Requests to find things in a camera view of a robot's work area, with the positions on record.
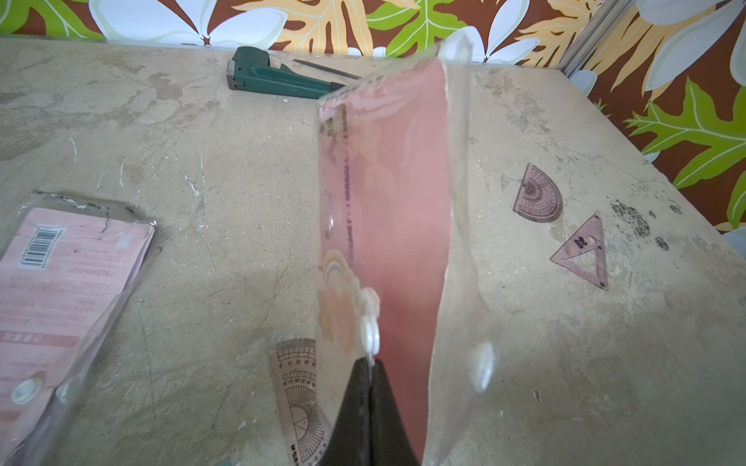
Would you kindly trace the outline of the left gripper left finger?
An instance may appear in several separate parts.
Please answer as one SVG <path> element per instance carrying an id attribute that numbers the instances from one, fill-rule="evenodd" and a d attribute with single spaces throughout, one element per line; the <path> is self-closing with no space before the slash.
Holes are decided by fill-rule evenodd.
<path id="1" fill-rule="evenodd" d="M 365 358 L 357 360 L 332 430 L 322 466 L 367 466 L 370 448 L 371 372 Z"/>

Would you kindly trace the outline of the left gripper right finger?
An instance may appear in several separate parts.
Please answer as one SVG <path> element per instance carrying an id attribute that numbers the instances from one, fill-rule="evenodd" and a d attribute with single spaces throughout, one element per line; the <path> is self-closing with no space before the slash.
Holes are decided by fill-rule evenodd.
<path id="1" fill-rule="evenodd" d="M 396 405 L 385 365 L 380 360 L 375 361 L 372 369 L 369 402 L 370 464 L 419 465 Z"/>

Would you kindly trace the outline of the pink protractor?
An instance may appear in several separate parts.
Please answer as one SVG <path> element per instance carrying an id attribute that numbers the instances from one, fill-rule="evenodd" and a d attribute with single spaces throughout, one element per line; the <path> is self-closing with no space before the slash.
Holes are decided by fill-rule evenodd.
<path id="1" fill-rule="evenodd" d="M 534 164 L 528 163 L 513 211 L 535 223 L 551 223 L 561 216 L 563 198 L 552 179 Z"/>
<path id="2" fill-rule="evenodd" d="M 328 448 L 330 427 L 317 405 L 315 341 L 277 344 L 269 350 L 269 366 L 289 463 L 318 465 Z"/>

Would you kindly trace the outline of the pink ruler set pouch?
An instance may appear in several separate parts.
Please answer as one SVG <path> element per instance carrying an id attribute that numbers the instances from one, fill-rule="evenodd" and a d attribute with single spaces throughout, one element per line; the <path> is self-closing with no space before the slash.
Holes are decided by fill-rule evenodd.
<path id="1" fill-rule="evenodd" d="M 36 190 L 1 225 L 1 462 L 39 465 L 155 237 L 119 202 Z"/>

